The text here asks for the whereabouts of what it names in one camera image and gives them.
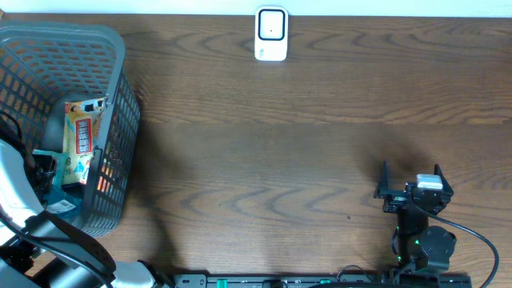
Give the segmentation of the blue liquid bottle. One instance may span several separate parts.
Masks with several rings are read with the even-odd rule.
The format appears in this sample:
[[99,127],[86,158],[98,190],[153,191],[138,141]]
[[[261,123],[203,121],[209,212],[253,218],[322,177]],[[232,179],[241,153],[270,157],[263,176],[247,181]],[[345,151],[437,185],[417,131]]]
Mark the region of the blue liquid bottle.
[[44,194],[45,210],[60,218],[72,218],[82,209],[82,199],[68,194],[60,186],[51,185],[49,192]]

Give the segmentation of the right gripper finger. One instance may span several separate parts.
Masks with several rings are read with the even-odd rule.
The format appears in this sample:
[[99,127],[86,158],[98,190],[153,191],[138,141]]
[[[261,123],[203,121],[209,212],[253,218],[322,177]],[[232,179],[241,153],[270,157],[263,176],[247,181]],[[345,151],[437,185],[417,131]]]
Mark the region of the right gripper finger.
[[384,161],[382,164],[382,170],[377,184],[377,191],[388,190],[390,186],[389,179],[389,165],[387,161]]
[[439,164],[436,164],[434,166],[434,175],[437,175],[437,176],[440,177],[441,183],[442,183],[443,193],[448,195],[448,196],[453,196],[454,195],[454,191],[453,191],[452,187],[450,186],[450,184],[448,183],[448,181],[446,180],[446,178],[444,177],[444,175],[442,173],[442,170],[441,170],[441,167],[440,167]]

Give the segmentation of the teal wet wipes pack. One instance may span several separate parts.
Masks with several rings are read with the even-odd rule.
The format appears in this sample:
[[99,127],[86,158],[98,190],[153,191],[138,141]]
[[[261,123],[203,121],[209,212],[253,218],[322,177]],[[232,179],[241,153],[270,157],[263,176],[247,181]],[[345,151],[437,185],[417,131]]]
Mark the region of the teal wet wipes pack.
[[61,188],[68,154],[48,150],[34,150],[33,157],[43,172],[53,175],[52,185]]

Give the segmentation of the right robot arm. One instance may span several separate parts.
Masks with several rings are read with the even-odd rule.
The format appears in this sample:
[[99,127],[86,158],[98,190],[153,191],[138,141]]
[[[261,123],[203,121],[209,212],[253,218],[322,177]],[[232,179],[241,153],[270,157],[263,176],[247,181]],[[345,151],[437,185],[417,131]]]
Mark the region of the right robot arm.
[[397,215],[392,250],[402,269],[416,273],[449,269],[456,237],[440,226],[430,225],[429,219],[444,210],[453,195],[438,165],[432,174],[418,174],[414,182],[396,190],[390,186],[389,165],[383,164],[374,197],[383,200],[383,212]]

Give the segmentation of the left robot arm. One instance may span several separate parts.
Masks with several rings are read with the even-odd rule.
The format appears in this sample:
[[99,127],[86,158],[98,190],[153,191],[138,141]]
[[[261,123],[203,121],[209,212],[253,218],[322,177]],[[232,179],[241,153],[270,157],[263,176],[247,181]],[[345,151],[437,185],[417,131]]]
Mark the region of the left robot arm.
[[46,212],[25,158],[1,141],[2,287],[167,287],[143,262],[116,262],[98,241]]

